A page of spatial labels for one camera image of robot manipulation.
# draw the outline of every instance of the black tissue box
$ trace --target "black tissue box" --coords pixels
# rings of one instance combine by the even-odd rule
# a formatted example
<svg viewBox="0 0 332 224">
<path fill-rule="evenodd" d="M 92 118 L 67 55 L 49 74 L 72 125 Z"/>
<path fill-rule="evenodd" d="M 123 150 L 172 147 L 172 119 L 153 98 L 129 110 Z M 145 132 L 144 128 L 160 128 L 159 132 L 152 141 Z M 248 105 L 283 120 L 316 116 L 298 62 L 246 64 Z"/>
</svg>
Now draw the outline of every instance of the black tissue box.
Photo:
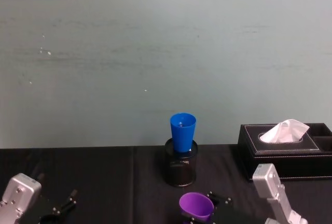
<svg viewBox="0 0 332 224">
<path fill-rule="evenodd" d="M 259 139 L 277 124 L 242 124 L 238 152 L 245 176 L 260 163 L 273 163 L 280 179 L 332 178 L 332 132 L 324 123 L 306 123 L 308 131 L 299 142 L 268 144 Z"/>
</svg>

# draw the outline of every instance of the cup rim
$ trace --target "cup rim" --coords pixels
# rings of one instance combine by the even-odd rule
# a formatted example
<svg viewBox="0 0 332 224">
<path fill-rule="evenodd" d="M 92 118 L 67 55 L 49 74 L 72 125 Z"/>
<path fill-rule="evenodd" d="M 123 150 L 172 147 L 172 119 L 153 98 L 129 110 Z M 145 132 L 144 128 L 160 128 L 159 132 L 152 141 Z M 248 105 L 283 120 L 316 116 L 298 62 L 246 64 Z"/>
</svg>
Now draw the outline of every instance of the cup rim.
<svg viewBox="0 0 332 224">
<path fill-rule="evenodd" d="M 178 127 L 176 124 L 173 124 L 173 123 L 172 123 L 172 118 L 175 117 L 176 115 L 181 115 L 181 114 L 184 114 L 184 115 L 190 115 L 190 116 L 192 116 L 193 119 L 194 119 L 193 124 L 188 125 L 188 126 L 186 126 L 186 127 L 181 127 L 181 128 L 189 128 L 189 127 L 192 127 L 194 124 L 196 124 L 197 120 L 196 120 L 196 117 L 195 117 L 193 114 L 183 112 L 183 113 L 177 113 L 177 114 L 174 114 L 174 115 L 171 116 L 171 118 L 170 118 L 170 123 L 171 123 L 171 125 L 173 125 L 173 126 L 175 126 L 175 127 Z"/>
<path fill-rule="evenodd" d="M 183 197 L 185 197 L 185 196 L 188 195 L 188 194 L 190 194 L 190 195 L 196 194 L 196 195 L 199 195 L 199 196 L 201 196 L 201 197 L 207 199 L 209 205 L 212 207 L 212 212 L 213 212 L 214 205 L 213 205 L 213 202 L 211 201 L 211 199 L 208 198 L 207 196 L 201 194 L 201 193 L 198 193 L 198 192 L 188 192 L 188 193 L 185 193 L 184 195 L 182 195 L 182 196 L 180 197 L 180 200 L 179 200 L 178 203 L 179 203 L 180 208 L 181 208 L 182 211 L 184 211 L 184 212 L 186 212 L 186 213 L 189 213 L 189 214 L 191 214 L 191 215 L 197 216 L 197 217 L 199 217 L 199 218 L 208 218 L 209 216 L 211 216 L 212 212 L 211 212 L 210 214 L 208 214 L 208 215 L 197 215 L 197 214 L 195 214 L 195 213 L 191 213 L 191 212 L 189 212 L 189 211 L 185 211 L 185 210 L 182 208 L 182 206 L 181 206 L 181 201 L 183 201 Z"/>
</svg>

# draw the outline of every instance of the purple plastic cup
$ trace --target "purple plastic cup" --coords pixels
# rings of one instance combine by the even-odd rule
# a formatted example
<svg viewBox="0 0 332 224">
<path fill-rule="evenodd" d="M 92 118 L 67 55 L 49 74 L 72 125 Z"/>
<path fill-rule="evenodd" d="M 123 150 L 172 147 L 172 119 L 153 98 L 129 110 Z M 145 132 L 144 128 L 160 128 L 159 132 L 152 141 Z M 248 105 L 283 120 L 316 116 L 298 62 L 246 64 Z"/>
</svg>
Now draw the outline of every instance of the purple plastic cup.
<svg viewBox="0 0 332 224">
<path fill-rule="evenodd" d="M 208 197 L 196 192 L 181 196 L 179 205 L 182 213 L 202 221 L 208 221 L 214 209 L 214 205 Z"/>
</svg>

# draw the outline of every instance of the white tissue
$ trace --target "white tissue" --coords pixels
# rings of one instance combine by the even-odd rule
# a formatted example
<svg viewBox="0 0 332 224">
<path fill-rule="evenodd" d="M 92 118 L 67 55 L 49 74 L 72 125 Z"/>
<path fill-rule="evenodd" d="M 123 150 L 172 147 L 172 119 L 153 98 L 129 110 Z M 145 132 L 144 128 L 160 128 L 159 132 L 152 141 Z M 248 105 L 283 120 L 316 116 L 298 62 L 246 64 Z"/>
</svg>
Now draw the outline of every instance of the white tissue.
<svg viewBox="0 0 332 224">
<path fill-rule="evenodd" d="M 298 142 L 309 129 L 309 126 L 295 119 L 280 122 L 260 138 L 265 143 Z"/>
</svg>

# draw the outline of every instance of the black table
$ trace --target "black table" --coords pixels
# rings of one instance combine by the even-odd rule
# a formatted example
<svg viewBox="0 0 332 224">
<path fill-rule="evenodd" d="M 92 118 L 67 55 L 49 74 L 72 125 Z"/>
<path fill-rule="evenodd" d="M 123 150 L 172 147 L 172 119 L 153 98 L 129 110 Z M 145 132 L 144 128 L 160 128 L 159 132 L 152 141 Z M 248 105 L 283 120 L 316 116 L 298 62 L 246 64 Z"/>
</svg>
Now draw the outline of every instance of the black table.
<svg viewBox="0 0 332 224">
<path fill-rule="evenodd" d="M 232 197 L 250 215 L 273 217 L 254 185 L 241 174 L 236 145 L 199 146 L 197 180 L 186 188 L 164 183 L 162 146 L 0 150 L 0 191 L 23 172 L 45 173 L 43 194 L 62 201 L 76 188 L 78 205 L 66 223 L 180 223 L 185 192 L 212 190 Z M 332 180 L 287 181 L 289 201 L 309 224 L 331 223 Z"/>
</svg>

